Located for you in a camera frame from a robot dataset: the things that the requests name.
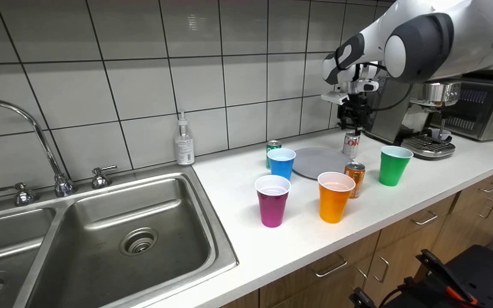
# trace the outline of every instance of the blue cup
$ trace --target blue cup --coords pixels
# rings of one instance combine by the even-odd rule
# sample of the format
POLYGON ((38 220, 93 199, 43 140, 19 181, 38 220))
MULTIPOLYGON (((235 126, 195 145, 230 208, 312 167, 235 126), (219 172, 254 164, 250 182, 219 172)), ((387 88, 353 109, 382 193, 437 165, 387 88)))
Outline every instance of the blue cup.
POLYGON ((272 148, 267 152, 271 174, 291 179, 296 152, 291 148, 272 148))

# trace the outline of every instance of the small bottle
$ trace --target small bottle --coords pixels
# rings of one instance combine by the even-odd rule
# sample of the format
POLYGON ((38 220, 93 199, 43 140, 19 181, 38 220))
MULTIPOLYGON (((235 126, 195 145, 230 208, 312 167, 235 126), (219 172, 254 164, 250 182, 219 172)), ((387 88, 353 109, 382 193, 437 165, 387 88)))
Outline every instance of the small bottle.
POLYGON ((189 165, 195 162, 194 138, 189 134, 189 121, 182 110, 178 116, 178 134, 175 136, 177 164, 189 165))

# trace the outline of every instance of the faucet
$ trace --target faucet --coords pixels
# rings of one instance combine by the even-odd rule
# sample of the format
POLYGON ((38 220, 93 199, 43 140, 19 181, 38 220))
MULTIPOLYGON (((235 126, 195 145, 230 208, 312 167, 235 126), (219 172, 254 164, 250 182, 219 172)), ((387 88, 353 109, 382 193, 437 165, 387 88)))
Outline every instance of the faucet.
POLYGON ((41 145, 45 148, 45 153, 47 153, 47 158, 48 158, 48 162, 50 162, 50 165, 53 167, 53 172, 55 172, 55 194, 57 196, 72 194, 74 193, 74 182, 72 182, 70 177, 65 176, 65 172, 57 164, 55 153, 48 146, 48 143, 47 143, 47 140, 43 136, 43 131, 40 128, 40 122, 35 119, 35 116, 29 114, 26 109, 23 109, 23 107, 19 107, 19 105, 16 105, 12 102, 7 102, 7 100, 0 100, 0 107, 17 112, 19 116, 23 116, 28 122, 31 122, 35 126, 38 140, 41 141, 41 145))

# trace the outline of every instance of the sink basin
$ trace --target sink basin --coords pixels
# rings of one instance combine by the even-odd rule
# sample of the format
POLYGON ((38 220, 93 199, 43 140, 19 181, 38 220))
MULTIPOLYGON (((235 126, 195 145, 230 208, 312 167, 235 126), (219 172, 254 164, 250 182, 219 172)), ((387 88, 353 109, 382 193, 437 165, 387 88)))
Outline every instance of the sink basin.
POLYGON ((237 264, 190 167, 77 198, 41 258, 26 306, 130 306, 237 264))
POLYGON ((0 308, 14 304, 53 215, 52 208, 0 213, 0 308))

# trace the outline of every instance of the orange cup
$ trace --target orange cup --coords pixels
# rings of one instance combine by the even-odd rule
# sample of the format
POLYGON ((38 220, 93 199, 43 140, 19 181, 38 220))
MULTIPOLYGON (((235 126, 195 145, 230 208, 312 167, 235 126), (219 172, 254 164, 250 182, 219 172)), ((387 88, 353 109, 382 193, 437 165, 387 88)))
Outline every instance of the orange cup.
POLYGON ((344 172, 320 172, 319 177, 319 215, 326 222, 336 223, 343 218, 344 208, 356 182, 344 172))

